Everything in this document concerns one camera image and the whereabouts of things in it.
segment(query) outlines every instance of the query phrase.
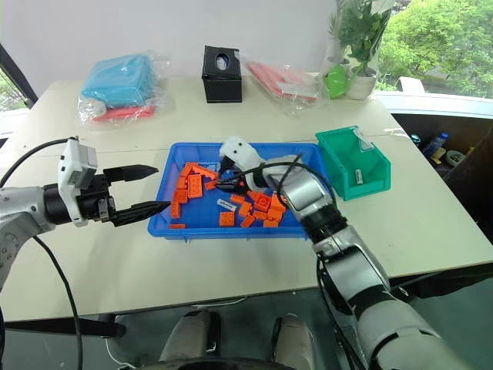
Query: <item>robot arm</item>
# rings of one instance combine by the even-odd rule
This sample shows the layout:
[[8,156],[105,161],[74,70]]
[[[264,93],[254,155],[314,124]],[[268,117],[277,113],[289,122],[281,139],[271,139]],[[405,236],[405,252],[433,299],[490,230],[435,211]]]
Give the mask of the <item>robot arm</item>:
[[96,151],[70,139],[60,157],[58,183],[0,189],[0,290],[19,249],[35,235],[69,222],[81,227],[88,220],[111,221],[118,227],[145,220],[169,206],[169,202],[144,202],[117,211],[109,194],[112,182],[139,180],[157,172],[156,168],[124,166],[95,175],[96,169]]
[[[224,142],[220,155],[220,174],[233,167],[241,171],[260,167],[245,176],[251,190],[277,189],[289,168],[261,165],[294,159],[285,156],[264,160],[237,136]],[[296,166],[285,176],[280,195],[314,243],[313,249],[324,266],[321,280],[334,307],[356,317],[358,339],[370,368],[469,368],[410,305],[392,296],[385,270],[336,209],[319,179]]]

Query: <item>teal storage box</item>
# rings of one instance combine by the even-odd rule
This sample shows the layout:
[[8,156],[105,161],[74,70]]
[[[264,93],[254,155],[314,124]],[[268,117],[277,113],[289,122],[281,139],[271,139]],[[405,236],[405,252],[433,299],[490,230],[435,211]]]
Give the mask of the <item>teal storage box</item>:
[[[358,126],[317,133],[318,145],[330,182],[344,200],[364,197],[391,188],[391,163],[372,143],[369,147],[354,133]],[[356,171],[362,183],[357,183]]]

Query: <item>wall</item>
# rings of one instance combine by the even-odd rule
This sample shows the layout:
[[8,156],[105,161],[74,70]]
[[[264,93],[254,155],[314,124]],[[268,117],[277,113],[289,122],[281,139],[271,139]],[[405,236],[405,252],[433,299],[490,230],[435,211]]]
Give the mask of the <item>wall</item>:
[[38,95],[95,61],[155,49],[199,76],[205,44],[317,71],[333,0],[3,0],[1,41]]

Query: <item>black tissue box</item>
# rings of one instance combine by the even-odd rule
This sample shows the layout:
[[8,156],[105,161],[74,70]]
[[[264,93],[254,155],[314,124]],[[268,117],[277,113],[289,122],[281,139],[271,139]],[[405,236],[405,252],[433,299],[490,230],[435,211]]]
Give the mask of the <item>black tissue box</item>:
[[208,103],[241,103],[238,49],[207,46],[203,53],[202,80]]

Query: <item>white table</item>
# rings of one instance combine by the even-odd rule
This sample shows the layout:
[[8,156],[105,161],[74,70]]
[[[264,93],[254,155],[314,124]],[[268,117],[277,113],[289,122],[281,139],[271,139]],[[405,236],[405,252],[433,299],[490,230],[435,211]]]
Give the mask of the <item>white table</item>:
[[[243,103],[206,104],[198,79],[171,79],[167,111],[130,126],[97,132],[75,124],[81,82],[55,82],[26,123],[0,151],[0,172],[18,156],[48,140],[79,135],[94,146],[99,168],[141,163],[163,169],[175,142],[219,142],[240,135],[250,142],[314,142],[314,134],[359,125],[392,163],[389,191],[343,202],[340,208],[390,277],[421,274],[491,261],[491,244],[374,99],[336,100],[287,116],[249,78]],[[56,181],[62,146],[37,153],[9,186]],[[154,200],[161,174],[115,183],[119,209]],[[179,240],[151,237],[147,221],[114,228],[91,222],[42,235],[59,259],[81,315],[164,307],[316,285],[315,256],[301,239]],[[45,252],[29,241],[19,253],[0,296],[6,321],[72,314],[59,276]]]

